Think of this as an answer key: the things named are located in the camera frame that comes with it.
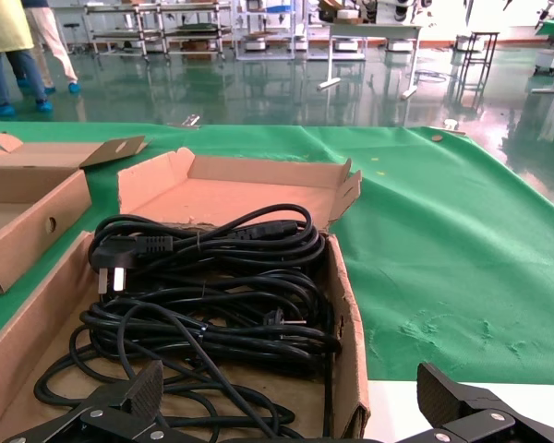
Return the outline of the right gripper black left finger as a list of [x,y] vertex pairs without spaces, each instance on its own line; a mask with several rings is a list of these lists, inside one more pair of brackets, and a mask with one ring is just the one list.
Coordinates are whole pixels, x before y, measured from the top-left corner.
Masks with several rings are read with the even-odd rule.
[[163,367],[150,363],[135,377],[101,386],[70,412],[7,442],[174,442],[156,423],[163,399]]

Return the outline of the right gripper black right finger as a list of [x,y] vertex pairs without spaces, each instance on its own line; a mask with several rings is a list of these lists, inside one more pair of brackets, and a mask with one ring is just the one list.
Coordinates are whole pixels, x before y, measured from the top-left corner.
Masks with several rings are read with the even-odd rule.
[[517,413],[488,389],[451,380],[431,363],[417,368],[416,396],[431,428],[407,442],[554,443],[554,427]]

